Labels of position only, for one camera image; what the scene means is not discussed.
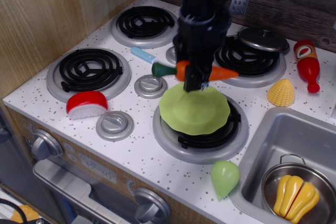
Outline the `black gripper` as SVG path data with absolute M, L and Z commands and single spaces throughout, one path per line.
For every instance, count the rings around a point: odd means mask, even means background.
M 228 12 L 215 12 L 205 20 L 191 14 L 180 14 L 178 32 L 173 39 L 177 61 L 188 60 L 184 90 L 204 90 L 209 86 L 214 52 L 225 43 L 231 25 Z

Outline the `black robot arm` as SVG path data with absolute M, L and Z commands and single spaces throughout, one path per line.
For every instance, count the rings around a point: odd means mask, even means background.
M 228 0 L 182 0 L 178 32 L 173 39 L 177 61 L 188 60 L 184 90 L 208 85 L 214 53 L 222 47 L 231 25 Z

